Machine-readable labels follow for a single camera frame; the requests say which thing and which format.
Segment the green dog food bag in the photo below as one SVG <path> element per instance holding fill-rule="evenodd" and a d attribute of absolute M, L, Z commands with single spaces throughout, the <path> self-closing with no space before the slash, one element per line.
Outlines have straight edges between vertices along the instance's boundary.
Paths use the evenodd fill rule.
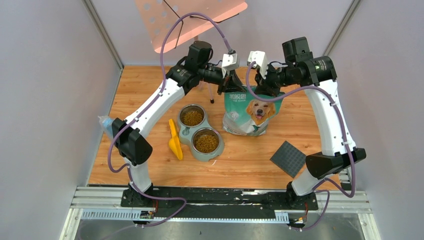
<path fill-rule="evenodd" d="M 270 120 L 279 113 L 281 105 L 281 99 L 274 102 L 261 101 L 249 91 L 226 92 L 222 129 L 233 135 L 263 135 Z"/>

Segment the yellow plastic scoop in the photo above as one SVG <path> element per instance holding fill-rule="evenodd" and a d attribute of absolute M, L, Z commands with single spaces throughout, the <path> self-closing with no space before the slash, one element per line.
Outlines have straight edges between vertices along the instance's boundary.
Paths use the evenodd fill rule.
<path fill-rule="evenodd" d="M 173 119 L 168 120 L 171 138 L 168 141 L 168 146 L 176 158 L 180 161 L 183 160 L 183 151 L 180 144 L 179 133 L 177 130 L 176 123 Z"/>

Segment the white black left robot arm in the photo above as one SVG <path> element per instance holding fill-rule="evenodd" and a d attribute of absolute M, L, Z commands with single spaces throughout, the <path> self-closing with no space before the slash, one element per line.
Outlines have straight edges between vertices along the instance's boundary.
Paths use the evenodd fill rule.
<path fill-rule="evenodd" d="M 120 169 L 127 169 L 129 185 L 135 190 L 133 198 L 142 207 L 153 201 L 150 190 L 153 184 L 148 171 L 153 147 L 146 138 L 160 118 L 201 81 L 217 85 L 219 94 L 231 89 L 241 90 L 243 86 L 235 73 L 240 66 L 236 51 L 229 49 L 220 67 L 210 63 L 213 53 L 208 42 L 192 43 L 187 55 L 163 73 L 161 85 L 136 112 L 125 120 L 116 118 L 112 122 L 113 139 L 109 148 L 117 148 L 124 158 L 125 164 Z"/>

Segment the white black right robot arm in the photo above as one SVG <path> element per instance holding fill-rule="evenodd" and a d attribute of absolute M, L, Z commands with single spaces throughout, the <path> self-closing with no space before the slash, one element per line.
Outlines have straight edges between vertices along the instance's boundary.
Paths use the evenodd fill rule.
<path fill-rule="evenodd" d="M 271 95 L 270 102 L 279 101 L 296 92 L 304 91 L 317 122 L 321 151 L 308 155 L 306 170 L 287 187 L 286 204 L 298 209 L 306 195 L 324 182 L 342 187 L 331 176 L 350 169 L 351 192 L 342 191 L 352 198 L 356 190 L 355 164 L 367 156 L 364 148 L 356 146 L 348 130 L 339 100 L 337 73 L 328 56 L 314 57 L 306 37 L 294 38 L 282 44 L 285 66 L 273 67 L 265 52 L 251 51 L 248 66 L 256 70 L 257 87 L 252 95 Z"/>

